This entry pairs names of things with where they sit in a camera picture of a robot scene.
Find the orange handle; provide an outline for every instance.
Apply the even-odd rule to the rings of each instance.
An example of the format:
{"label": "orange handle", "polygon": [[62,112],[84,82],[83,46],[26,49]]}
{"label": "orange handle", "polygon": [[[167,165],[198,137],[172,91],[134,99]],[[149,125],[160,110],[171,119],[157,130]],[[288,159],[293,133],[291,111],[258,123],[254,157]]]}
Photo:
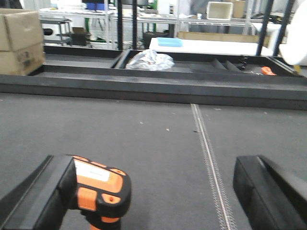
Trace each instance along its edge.
{"label": "orange handle", "polygon": [[276,76],[276,74],[272,72],[270,67],[264,66],[264,67],[262,67],[261,70],[262,70],[262,73],[265,74],[265,75]]}

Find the cardboard box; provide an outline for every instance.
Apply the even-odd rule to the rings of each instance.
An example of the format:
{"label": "cardboard box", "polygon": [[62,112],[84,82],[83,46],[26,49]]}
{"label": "cardboard box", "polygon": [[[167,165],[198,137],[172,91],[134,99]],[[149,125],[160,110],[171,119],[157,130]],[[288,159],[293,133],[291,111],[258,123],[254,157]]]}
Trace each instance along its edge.
{"label": "cardboard box", "polygon": [[[198,33],[198,32],[183,32],[183,31],[178,32],[177,37],[186,40],[244,42],[244,43],[258,43],[259,40],[259,36],[257,35]],[[270,37],[266,36],[264,40],[265,47],[268,47],[269,41]]]}
{"label": "cardboard box", "polygon": [[17,51],[43,39],[38,12],[0,9],[0,51]]}
{"label": "cardboard box", "polygon": [[42,43],[18,51],[0,52],[0,74],[27,75],[45,62]]}

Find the white box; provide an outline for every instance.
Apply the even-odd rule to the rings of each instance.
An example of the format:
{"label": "white box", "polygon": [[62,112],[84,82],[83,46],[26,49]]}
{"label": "white box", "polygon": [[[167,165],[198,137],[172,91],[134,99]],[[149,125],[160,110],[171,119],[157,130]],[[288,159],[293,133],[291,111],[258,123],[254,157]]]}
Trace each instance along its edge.
{"label": "white box", "polygon": [[231,15],[233,11],[232,2],[208,2],[207,6],[207,19],[210,20],[231,20]]}

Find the black platform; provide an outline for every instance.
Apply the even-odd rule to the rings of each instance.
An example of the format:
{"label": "black platform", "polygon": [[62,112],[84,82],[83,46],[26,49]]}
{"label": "black platform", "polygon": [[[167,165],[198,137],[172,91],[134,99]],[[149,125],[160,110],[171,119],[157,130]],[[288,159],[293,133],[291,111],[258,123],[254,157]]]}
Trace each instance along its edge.
{"label": "black platform", "polygon": [[[132,178],[125,230],[219,229],[191,106],[0,94],[0,198],[47,155],[77,154]],[[307,178],[307,112],[201,106],[239,230],[247,218],[232,189],[236,156],[262,154]],[[84,230],[78,211],[62,229]]]}

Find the tan cardboard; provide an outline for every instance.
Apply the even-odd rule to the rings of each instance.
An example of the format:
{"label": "tan cardboard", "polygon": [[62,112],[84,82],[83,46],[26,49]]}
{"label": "tan cardboard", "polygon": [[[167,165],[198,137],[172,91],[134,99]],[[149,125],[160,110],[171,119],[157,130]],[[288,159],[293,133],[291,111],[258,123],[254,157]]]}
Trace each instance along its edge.
{"label": "tan cardboard", "polygon": [[0,52],[0,74],[27,75],[45,62],[41,43],[18,51]]}
{"label": "tan cardboard", "polygon": [[0,51],[17,51],[42,43],[43,32],[38,12],[0,9],[0,38]]}

